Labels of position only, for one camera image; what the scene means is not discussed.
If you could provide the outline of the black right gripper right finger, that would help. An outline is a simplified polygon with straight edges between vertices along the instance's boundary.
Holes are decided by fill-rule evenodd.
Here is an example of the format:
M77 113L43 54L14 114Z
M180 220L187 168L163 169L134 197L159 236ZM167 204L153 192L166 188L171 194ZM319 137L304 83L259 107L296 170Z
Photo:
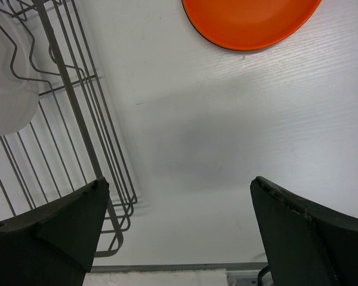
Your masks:
M261 176L250 192L275 285L358 285L358 218Z

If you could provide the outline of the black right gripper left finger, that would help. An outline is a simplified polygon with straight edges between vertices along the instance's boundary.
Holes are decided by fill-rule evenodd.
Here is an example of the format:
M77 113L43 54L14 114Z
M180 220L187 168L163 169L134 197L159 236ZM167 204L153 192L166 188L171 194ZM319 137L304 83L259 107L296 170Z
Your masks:
M82 285L109 199L104 177L0 221L0 285Z

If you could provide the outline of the orange plate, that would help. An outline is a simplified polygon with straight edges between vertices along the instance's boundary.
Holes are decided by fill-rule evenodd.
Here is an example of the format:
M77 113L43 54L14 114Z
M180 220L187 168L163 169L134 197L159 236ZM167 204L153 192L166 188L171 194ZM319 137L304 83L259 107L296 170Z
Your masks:
M206 40L232 51L257 51L295 33L321 2L186 0L181 3L191 25Z

